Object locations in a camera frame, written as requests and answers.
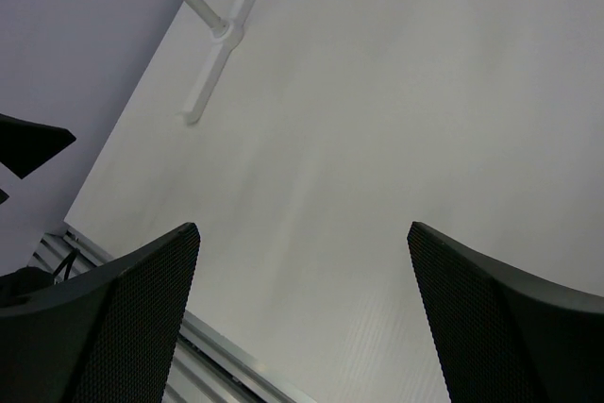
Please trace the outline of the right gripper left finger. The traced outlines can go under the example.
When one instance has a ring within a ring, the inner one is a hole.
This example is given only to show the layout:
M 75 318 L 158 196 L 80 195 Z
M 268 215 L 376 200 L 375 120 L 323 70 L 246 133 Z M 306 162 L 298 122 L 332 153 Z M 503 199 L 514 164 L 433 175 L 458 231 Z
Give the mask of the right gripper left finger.
M 185 223 L 62 282 L 2 276 L 2 401 L 160 402 L 199 247 Z

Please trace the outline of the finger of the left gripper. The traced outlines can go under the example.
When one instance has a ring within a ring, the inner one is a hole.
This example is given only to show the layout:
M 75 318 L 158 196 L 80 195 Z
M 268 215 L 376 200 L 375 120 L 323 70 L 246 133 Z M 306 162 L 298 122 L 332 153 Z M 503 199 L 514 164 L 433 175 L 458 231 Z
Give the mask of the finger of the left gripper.
M 75 141 L 68 129 L 1 115 L 1 163 L 20 179 Z

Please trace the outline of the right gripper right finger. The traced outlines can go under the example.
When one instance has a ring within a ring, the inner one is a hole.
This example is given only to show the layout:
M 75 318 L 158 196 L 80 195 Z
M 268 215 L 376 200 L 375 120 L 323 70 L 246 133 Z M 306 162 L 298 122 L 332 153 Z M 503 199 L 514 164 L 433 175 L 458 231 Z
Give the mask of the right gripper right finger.
M 602 401 L 602 297 L 490 258 L 424 223 L 412 223 L 407 242 L 451 401 Z

